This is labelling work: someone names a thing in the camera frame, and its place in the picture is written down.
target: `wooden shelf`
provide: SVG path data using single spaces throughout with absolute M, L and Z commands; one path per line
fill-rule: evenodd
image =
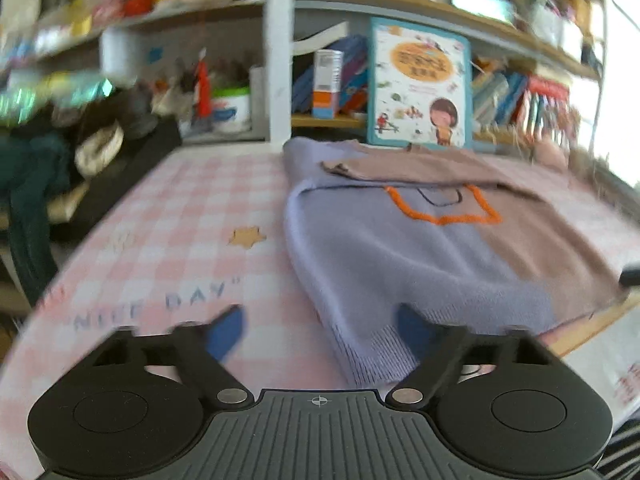
M 360 12 L 411 21 L 451 30 L 463 36 L 493 44 L 510 57 L 526 57 L 568 72 L 597 80 L 597 72 L 561 50 L 538 38 L 521 32 L 507 23 L 476 16 L 456 7 L 431 0 L 296 0 L 299 9 L 340 10 Z
M 226 135 L 217 134 L 215 132 L 205 132 L 183 138 L 182 145 L 194 146 L 198 144 L 225 144 L 227 142 L 249 142 L 255 140 L 264 140 L 264 135 L 257 134 L 251 130 L 248 132 Z
M 366 120 L 346 115 L 338 115 L 335 119 L 316 119 L 307 114 L 293 114 L 291 116 L 293 128 L 364 128 L 366 125 Z
M 29 60 L 24 66 L 34 62 L 51 59 L 70 50 L 80 47 L 98 48 L 100 36 L 109 27 L 130 28 L 141 32 L 157 32 L 172 27 L 197 25 L 202 22 L 219 22 L 223 20 L 241 20 L 256 18 L 262 15 L 266 0 L 211 0 L 200 4 L 176 5 L 165 9 L 156 9 L 148 14 L 124 18 L 107 27 L 97 27 L 88 34 L 70 38 L 55 49 L 42 52 Z

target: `stack of books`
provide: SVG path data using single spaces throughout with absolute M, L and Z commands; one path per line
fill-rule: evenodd
M 367 38 L 353 34 L 334 41 L 326 49 L 343 53 L 338 110 L 342 113 L 361 110 L 367 103 L 367 64 L 369 62 Z M 310 112 L 313 88 L 314 67 L 310 65 L 293 83 L 291 92 L 291 111 L 293 113 Z

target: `cartoon girl illustration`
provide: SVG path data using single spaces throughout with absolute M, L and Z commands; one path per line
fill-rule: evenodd
M 431 124 L 436 129 L 436 139 L 440 146 L 450 146 L 452 128 L 458 124 L 458 110 L 448 99 L 436 99 L 429 109 Z

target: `pink checkered tablecloth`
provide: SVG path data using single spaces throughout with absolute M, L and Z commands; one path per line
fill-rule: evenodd
M 612 268 L 640 261 L 638 230 L 571 178 L 490 160 L 555 205 Z M 26 427 L 31 406 L 117 326 L 162 333 L 241 303 L 248 329 L 225 366 L 254 394 L 346 387 L 289 264 L 286 193 L 277 154 L 180 151 L 137 186 L 60 273 L 2 368 L 0 479 L 2 470 L 22 480 L 42 472 Z M 249 250 L 228 244 L 235 229 L 249 226 L 258 226 L 266 240 Z

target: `metal screw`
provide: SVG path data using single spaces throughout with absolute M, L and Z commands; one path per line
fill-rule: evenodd
M 394 391 L 391 396 L 401 404 L 415 404 L 422 400 L 422 393 L 413 388 L 400 388 Z
M 463 365 L 460 375 L 477 374 L 480 371 L 480 365 Z
M 245 402 L 247 397 L 246 391 L 240 388 L 226 388 L 218 393 L 218 400 L 225 404 L 240 404 Z

